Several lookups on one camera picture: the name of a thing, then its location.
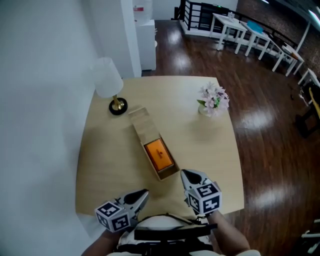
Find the wooden box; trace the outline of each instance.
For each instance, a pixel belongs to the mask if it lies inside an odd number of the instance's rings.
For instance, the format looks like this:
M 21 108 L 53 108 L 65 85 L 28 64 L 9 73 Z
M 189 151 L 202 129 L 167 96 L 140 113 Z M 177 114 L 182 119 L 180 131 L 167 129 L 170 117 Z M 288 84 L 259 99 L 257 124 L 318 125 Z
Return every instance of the wooden box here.
M 145 155 L 159 180 L 162 181 L 178 172 L 180 169 L 147 109 L 136 106 L 130 110 L 129 118 L 140 139 Z

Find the wooden floor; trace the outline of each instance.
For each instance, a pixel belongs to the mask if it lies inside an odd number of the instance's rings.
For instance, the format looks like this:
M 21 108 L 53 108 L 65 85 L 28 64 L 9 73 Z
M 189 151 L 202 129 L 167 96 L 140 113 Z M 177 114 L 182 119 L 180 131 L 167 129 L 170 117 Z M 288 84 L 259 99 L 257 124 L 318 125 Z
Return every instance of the wooden floor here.
M 283 64 L 272 72 L 276 60 L 259 61 L 258 50 L 245 57 L 246 46 L 238 55 L 232 44 L 217 51 L 213 39 L 185 36 L 176 21 L 156 28 L 156 71 L 143 75 L 217 77 L 230 97 L 245 198 L 244 210 L 227 218 L 261 255 L 289 255 L 320 219 L 320 133 L 303 139 L 293 124 L 306 110 L 299 78 L 285 77 Z

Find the blue object on table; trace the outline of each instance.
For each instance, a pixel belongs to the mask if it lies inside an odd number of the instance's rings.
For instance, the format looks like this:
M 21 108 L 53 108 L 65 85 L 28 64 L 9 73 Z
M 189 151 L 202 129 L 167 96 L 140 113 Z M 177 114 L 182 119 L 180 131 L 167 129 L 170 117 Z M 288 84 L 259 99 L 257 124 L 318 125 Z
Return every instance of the blue object on table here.
M 249 20 L 246 24 L 248 25 L 248 27 L 250 29 L 252 29 L 260 34 L 262 34 L 262 32 L 264 31 L 264 29 L 261 26 L 259 26 L 257 23 L 255 23 L 251 20 Z

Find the white lampshade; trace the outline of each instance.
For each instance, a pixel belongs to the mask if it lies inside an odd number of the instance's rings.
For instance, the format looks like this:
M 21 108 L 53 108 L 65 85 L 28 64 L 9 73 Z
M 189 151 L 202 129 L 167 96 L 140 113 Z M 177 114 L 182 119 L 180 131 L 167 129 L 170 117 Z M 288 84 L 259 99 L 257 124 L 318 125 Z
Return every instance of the white lampshade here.
M 91 70 L 95 89 L 100 97 L 110 98 L 123 88 L 124 82 L 111 58 L 97 59 Z

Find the white cabinet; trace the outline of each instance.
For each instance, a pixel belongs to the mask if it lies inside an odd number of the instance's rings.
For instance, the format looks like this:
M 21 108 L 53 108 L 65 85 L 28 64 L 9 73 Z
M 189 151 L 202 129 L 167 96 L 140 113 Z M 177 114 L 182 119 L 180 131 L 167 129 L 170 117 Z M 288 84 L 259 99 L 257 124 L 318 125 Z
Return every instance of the white cabinet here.
M 139 56 L 142 70 L 156 70 L 155 21 L 136 25 Z

